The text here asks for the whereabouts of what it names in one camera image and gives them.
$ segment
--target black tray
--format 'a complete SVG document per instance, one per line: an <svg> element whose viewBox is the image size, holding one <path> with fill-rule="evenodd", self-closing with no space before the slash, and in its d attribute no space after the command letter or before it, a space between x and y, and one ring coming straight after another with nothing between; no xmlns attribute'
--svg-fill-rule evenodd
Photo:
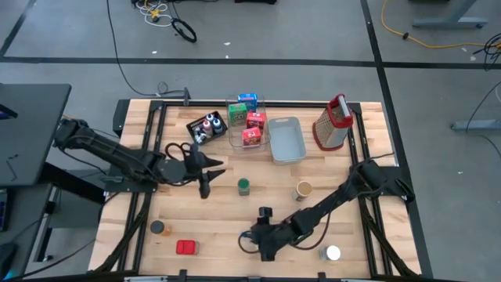
<svg viewBox="0 0 501 282"><path fill-rule="evenodd" d="M214 111L211 114L213 114L215 118L217 118L219 121L221 121L222 132L218 133L218 134L214 134L212 137L205 139L202 143L198 143L198 145L204 145L207 142L210 142L210 141L212 141L212 140L214 140L214 139L216 139L218 137L221 137L228 130L228 126L226 126L226 123L222 119L222 116L219 114L219 112ZM191 135L191 138L193 139L193 142L195 142L195 143L196 143L196 140L195 140L195 131L194 131L194 129L197 126L200 126L202 123L204 123L204 121L205 121L205 116L197 119L196 121L190 122L189 124L186 125L186 129L188 129L188 132Z"/></svg>

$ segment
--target box grater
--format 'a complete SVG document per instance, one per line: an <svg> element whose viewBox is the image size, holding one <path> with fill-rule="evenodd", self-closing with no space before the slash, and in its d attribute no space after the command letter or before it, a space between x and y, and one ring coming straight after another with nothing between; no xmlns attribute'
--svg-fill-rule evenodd
<svg viewBox="0 0 501 282"><path fill-rule="evenodd" d="M320 150L337 150L343 146L344 138L352 125L353 117L344 94L338 94L313 123L313 137Z"/></svg>

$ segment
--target clear plastic container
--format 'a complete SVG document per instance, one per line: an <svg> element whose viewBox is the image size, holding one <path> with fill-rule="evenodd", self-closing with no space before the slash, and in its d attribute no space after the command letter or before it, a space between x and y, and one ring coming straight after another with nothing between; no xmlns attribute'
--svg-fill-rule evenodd
<svg viewBox="0 0 501 282"><path fill-rule="evenodd" d="M261 135L261 142L259 146L255 147L245 147L242 140L242 131L247 129L246 125L233 126L231 118L229 116L229 105L238 103L238 95L231 95L226 98L226 114L228 118L228 137L229 144L232 146L233 150L240 153L253 153L263 150L269 150L270 135L268 130L268 117L265 119L265 126ZM258 107L256 108L256 113L266 114L265 97L258 95Z"/></svg>

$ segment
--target wooden table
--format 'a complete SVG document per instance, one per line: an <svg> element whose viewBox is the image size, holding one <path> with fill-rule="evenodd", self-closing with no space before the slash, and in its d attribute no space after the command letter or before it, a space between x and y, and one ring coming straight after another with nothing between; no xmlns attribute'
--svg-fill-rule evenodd
<svg viewBox="0 0 501 282"><path fill-rule="evenodd" d="M121 144L131 148L141 147L149 104L148 99L130 101ZM361 108L371 155L392 152L381 104L361 103ZM223 117L226 115L224 107L168 107L162 148L171 142L192 142L186 124L213 110L218 110ZM259 254L243 253L236 243L238 235L255 223L259 207L273 207L272 221L278 222L299 208L321 201L346 180L351 165L348 146L345 144L340 150L325 152L316 146L313 139L312 123L322 111L308 108L307 103L303 108L266 109L269 119L289 116L299 118L308 151L306 158L299 164L275 165L269 149L255 154L236 153L225 137L202 146L201 150L208 157L224 161L220 168L226 168L226 173L211 182L211 195L206 200L200 199L197 183L184 187L158 187L150 207L139 273L178 275L180 269L187 269L190 276L317 277L318 272L325 272L327 277L369 277L357 200L333 211L329 231L320 245L337 245L341 249L341 259L338 261L321 261L318 248L299 251L285 247L277 253L274 262L261 262ZM356 125L354 133L359 140ZM358 152L362 160L360 147ZM377 162L380 165L393 165L394 158L385 157ZM236 183L242 177L250 180L248 197L240 197L237 192ZM298 203L292 200L291 193L301 180L309 181L314 191L306 201ZM123 235L130 197L129 193L122 193L105 206L89 269L100 265ZM381 197L380 207L388 240L409 268L419 273L416 246L404 202L398 197ZM171 225L173 234L162 237L151 233L149 225L153 220ZM325 224L326 217L315 228L314 234L301 245L308 246L316 242ZM199 241L200 253L197 256L176 255L175 245L179 239ZM373 242L378 272L383 273L381 253L374 237ZM129 254L133 254L134 247L133 238ZM126 269L130 269L132 255L128 256L127 265Z"/></svg>

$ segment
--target gray plastic bin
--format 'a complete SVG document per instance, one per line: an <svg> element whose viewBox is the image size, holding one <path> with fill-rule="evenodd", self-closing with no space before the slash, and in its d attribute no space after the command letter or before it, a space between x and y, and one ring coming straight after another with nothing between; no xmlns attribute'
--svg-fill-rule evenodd
<svg viewBox="0 0 501 282"><path fill-rule="evenodd" d="M297 117L282 117L268 121L273 161L278 165L300 162L306 157L306 146Z"/></svg>

